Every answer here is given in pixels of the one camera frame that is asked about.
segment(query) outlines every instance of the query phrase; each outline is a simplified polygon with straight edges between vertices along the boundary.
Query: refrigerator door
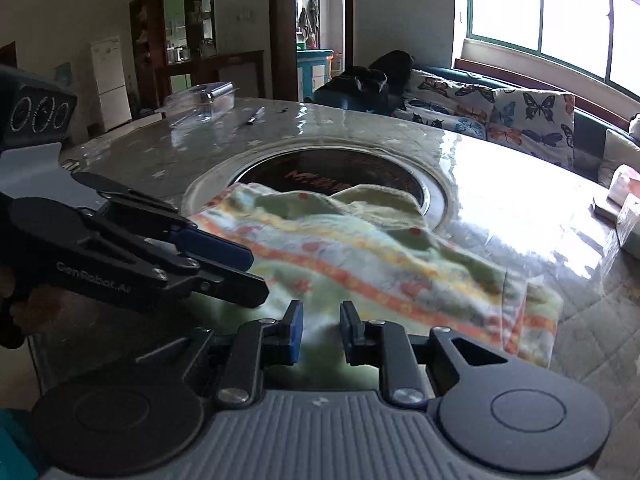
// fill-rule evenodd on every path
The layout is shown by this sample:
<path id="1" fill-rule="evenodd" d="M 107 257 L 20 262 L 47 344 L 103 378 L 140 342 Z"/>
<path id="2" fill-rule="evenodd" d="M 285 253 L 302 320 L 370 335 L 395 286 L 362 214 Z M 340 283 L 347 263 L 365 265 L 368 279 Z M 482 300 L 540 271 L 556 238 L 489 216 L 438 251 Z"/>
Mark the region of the refrigerator door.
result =
<path id="1" fill-rule="evenodd" d="M 92 43 L 91 57 L 94 62 L 94 76 L 98 85 L 98 94 L 104 94 L 124 86 L 120 38 L 116 36 Z"/>
<path id="2" fill-rule="evenodd" d="M 100 109 L 102 110 L 102 122 L 104 131 L 120 126 L 131 120 L 131 110 L 127 97 L 127 88 L 121 86 L 115 90 L 100 94 Z"/>

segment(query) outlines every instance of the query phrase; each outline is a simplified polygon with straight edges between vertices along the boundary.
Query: window pane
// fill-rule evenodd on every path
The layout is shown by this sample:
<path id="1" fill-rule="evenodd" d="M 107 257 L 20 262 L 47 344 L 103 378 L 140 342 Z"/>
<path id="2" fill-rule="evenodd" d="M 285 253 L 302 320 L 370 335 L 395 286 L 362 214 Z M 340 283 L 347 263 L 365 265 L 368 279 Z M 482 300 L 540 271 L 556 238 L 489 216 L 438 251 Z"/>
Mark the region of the window pane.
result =
<path id="1" fill-rule="evenodd" d="M 545 0 L 542 52 L 604 77 L 609 0 Z"/>
<path id="2" fill-rule="evenodd" d="M 640 95 L 640 6 L 613 0 L 611 80 Z"/>
<path id="3" fill-rule="evenodd" d="M 538 49 L 540 0 L 474 0 L 472 33 Z"/>

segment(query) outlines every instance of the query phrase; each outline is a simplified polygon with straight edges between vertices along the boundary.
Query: window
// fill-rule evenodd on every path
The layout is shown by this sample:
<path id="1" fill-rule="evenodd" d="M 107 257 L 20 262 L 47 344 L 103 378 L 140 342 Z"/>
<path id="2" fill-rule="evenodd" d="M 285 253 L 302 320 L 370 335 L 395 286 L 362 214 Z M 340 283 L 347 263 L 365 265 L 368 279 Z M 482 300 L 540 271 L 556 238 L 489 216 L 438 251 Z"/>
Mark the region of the window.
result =
<path id="1" fill-rule="evenodd" d="M 467 36 L 570 66 L 640 100 L 631 0 L 469 0 Z"/>

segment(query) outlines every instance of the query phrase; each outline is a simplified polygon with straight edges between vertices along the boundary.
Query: round black cooktop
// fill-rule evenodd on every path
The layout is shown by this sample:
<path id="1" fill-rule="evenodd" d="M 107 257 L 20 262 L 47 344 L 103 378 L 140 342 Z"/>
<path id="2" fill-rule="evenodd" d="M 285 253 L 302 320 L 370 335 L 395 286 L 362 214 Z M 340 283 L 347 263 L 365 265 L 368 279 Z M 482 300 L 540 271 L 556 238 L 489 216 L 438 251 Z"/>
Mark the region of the round black cooktop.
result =
<path id="1" fill-rule="evenodd" d="M 250 167 L 235 182 L 257 182 L 279 192 L 313 191 L 331 195 L 358 184 L 378 184 L 412 194 L 424 203 L 418 179 L 388 158 L 348 148 L 303 148 L 281 153 Z"/>

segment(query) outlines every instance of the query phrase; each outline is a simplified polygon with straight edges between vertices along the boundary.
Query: patterned towel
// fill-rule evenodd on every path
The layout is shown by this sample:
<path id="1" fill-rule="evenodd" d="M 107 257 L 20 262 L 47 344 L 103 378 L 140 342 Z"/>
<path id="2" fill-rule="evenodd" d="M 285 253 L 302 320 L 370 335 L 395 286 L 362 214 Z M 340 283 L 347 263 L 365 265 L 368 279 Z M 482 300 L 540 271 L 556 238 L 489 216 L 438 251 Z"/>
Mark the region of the patterned towel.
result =
<path id="1" fill-rule="evenodd" d="M 407 193 L 356 186 L 328 197 L 235 184 L 191 219 L 250 247 L 251 272 L 270 288 L 255 310 L 193 294 L 187 304 L 216 332 L 279 319 L 290 300 L 303 301 L 300 362 L 276 370 L 291 386 L 376 386 L 377 370 L 344 361 L 337 329 L 343 300 L 361 318 L 395 321 L 408 333 L 447 325 L 542 366 L 551 358 L 559 296 L 434 235 Z"/>

